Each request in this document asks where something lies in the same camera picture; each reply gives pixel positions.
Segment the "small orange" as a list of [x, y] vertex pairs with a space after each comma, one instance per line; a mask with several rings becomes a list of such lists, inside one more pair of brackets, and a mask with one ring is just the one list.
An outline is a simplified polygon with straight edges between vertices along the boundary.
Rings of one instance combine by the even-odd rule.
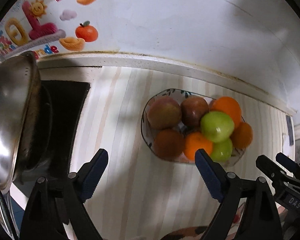
[[195, 153], [204, 149], [210, 155], [213, 151], [213, 142], [209, 141], [201, 132], [192, 132], [185, 137], [185, 148], [183, 153], [189, 161], [194, 161]]
[[252, 127], [246, 123], [241, 122], [230, 136], [234, 148], [239, 150], [247, 148], [253, 140]]

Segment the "green apple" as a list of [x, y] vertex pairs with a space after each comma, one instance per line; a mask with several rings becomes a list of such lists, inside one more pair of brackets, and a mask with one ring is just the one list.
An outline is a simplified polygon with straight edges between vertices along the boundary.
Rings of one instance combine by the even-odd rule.
[[210, 158], [218, 163], [226, 162], [231, 157], [232, 149], [233, 145], [230, 138], [214, 143]]
[[232, 118], [223, 112], [211, 111], [200, 120], [202, 134], [214, 143], [228, 139], [235, 129]]

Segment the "large orange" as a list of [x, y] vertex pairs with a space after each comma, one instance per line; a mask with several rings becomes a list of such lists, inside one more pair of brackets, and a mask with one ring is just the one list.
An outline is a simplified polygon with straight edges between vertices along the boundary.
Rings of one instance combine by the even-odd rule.
[[219, 111], [227, 114], [232, 118], [235, 128], [241, 123], [242, 110], [239, 103], [231, 97], [223, 96], [210, 103], [211, 111]]

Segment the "dark red apple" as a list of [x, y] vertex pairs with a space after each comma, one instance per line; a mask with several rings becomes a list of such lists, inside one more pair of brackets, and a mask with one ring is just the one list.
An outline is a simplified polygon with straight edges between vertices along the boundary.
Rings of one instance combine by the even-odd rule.
[[201, 118], [209, 111], [207, 101], [198, 96], [186, 98], [180, 107], [182, 122], [187, 127], [200, 126]]

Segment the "brown red fruit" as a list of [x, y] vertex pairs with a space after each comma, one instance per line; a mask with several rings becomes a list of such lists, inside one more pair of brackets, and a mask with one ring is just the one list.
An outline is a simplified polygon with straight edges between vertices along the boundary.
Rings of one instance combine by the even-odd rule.
[[157, 157], [173, 161], [183, 153], [185, 139], [174, 129], [164, 129], [155, 137], [153, 147]]

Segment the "reddish apple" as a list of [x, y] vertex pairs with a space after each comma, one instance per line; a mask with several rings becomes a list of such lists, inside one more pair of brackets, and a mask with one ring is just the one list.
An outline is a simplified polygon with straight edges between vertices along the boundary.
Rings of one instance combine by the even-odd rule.
[[181, 122], [182, 111], [179, 103], [169, 96], [157, 98], [147, 112], [151, 128], [162, 130], [173, 128]]

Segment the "dark blue smartphone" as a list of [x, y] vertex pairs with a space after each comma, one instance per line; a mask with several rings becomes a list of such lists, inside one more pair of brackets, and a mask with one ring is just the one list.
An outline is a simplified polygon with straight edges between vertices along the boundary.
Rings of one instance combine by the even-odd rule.
[[288, 138], [289, 138], [289, 145], [294, 145], [294, 132], [293, 132], [293, 124], [290, 115], [286, 115], [286, 123], [287, 123], [287, 131], [288, 131]]

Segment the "white paper napkin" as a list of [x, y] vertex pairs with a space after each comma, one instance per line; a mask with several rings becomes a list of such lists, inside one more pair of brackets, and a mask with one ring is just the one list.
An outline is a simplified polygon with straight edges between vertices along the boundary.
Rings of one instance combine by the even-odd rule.
[[289, 148], [289, 147], [290, 147], [289, 135], [283, 134], [282, 135], [282, 148]]

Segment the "black stove top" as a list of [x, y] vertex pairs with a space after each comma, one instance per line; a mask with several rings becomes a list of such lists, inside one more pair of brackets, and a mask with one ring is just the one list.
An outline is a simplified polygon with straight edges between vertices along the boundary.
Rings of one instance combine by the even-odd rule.
[[51, 97], [52, 129], [46, 159], [40, 165], [49, 163], [48, 173], [58, 177], [69, 170], [77, 125], [90, 84], [62, 80], [43, 82]]

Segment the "floral white plate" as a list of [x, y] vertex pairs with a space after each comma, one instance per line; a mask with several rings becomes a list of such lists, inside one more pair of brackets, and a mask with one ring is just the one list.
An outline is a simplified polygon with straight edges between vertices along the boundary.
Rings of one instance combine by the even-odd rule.
[[[179, 103], [179, 105], [181, 105], [181, 103], [186, 99], [186, 98], [189, 98], [189, 97], [192, 97], [192, 96], [198, 96], [198, 97], [201, 97], [201, 98], [204, 98], [206, 101], [207, 101], [207, 104], [210, 108], [210, 103], [213, 101], [212, 98], [206, 98], [206, 97], [203, 97], [199, 94], [196, 94], [196, 93], [190, 93], [190, 92], [187, 92], [185, 90], [180, 90], [180, 89], [167, 89], [155, 96], [153, 96], [146, 104], [145, 106], [145, 109], [143, 110], [143, 114], [142, 114], [142, 117], [141, 117], [141, 134], [142, 134], [142, 137], [145, 141], [145, 143], [147, 144], [147, 146], [151, 149], [151, 151], [154, 153], [154, 147], [153, 147], [153, 144], [154, 144], [154, 139], [155, 137], [157, 136], [157, 134], [162, 131], [162, 130], [156, 130], [156, 129], [153, 129], [151, 128], [148, 120], [147, 120], [147, 112], [150, 108], [150, 105], [159, 97], [162, 97], [162, 96], [169, 96], [171, 98], [173, 98], [175, 101], [177, 101], [177, 103]], [[173, 128], [167, 128], [167, 129], [174, 129], [178, 132], [180, 132], [184, 138], [192, 133], [192, 132], [201, 132], [201, 128], [200, 126], [196, 126], [196, 127], [187, 127], [183, 124], [182, 122], [182, 116], [181, 116], [181, 122], [177, 125], [177, 126], [174, 126]], [[224, 167], [232, 167], [234, 166], [235, 163], [238, 162], [238, 160], [240, 159], [240, 157], [243, 155], [245, 149], [242, 149], [242, 150], [239, 150], [237, 148], [234, 148], [233, 146], [233, 149], [232, 149], [232, 154], [231, 154], [231, 157], [226, 161], [226, 162], [223, 162], [223, 163], [220, 163], [222, 166]], [[173, 160], [175, 162], [179, 162], [179, 163], [194, 163], [194, 161], [189, 161], [189, 159], [187, 159], [184, 155], [184, 153], [182, 153], [177, 159]]]

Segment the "steel wok lid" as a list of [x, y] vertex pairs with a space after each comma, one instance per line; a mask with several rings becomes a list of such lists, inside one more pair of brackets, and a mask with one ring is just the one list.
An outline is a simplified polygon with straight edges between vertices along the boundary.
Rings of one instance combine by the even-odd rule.
[[14, 179], [18, 153], [29, 147], [39, 113], [41, 78], [34, 52], [0, 63], [0, 190]]

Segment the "colourful wall sticker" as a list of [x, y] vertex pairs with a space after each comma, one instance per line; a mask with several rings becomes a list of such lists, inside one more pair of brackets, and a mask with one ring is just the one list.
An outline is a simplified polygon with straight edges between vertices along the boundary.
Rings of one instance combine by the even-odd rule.
[[0, 22], [0, 58], [31, 50], [36, 58], [92, 48], [97, 0], [17, 0]]

